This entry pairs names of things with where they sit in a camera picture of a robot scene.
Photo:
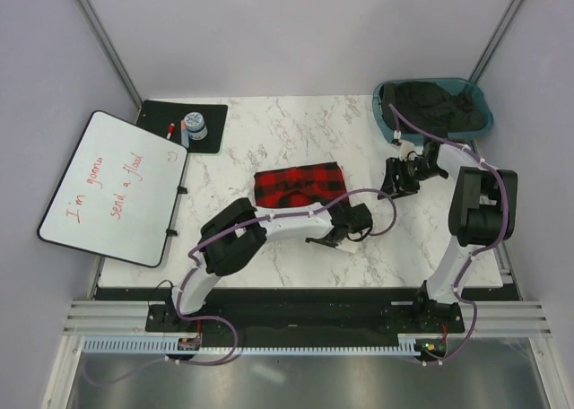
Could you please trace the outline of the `red black plaid shirt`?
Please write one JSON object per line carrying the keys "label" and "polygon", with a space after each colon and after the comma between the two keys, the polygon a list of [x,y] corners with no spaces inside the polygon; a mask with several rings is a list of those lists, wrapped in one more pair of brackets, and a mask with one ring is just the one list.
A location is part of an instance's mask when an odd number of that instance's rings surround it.
{"label": "red black plaid shirt", "polygon": [[330,202],[347,192],[344,174],[335,161],[261,171],[254,180],[255,203],[264,208]]}

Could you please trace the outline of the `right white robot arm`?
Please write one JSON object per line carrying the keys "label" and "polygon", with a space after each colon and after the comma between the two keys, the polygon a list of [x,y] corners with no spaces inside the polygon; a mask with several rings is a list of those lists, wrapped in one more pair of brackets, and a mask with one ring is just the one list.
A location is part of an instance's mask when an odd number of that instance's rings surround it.
{"label": "right white robot arm", "polygon": [[455,188],[448,211],[447,250],[410,307],[413,325],[424,332],[456,319],[465,276],[474,260],[510,238],[517,213],[517,173],[492,166],[466,144],[428,141],[421,154],[409,148],[386,159],[378,196],[394,200],[413,196],[423,181],[434,177],[454,180]]}

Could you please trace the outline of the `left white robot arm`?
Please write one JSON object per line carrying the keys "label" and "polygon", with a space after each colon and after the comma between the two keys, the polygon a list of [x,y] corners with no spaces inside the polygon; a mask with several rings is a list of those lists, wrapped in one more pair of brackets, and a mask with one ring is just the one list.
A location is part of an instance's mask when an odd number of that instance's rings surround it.
{"label": "left white robot arm", "polygon": [[288,208],[254,206],[240,198],[201,228],[201,239],[187,256],[195,267],[171,293],[166,321],[178,331],[196,323],[196,313],[215,285],[225,276],[243,270],[267,243],[298,239],[336,248],[355,234],[362,239],[373,227],[365,204],[346,200]]}

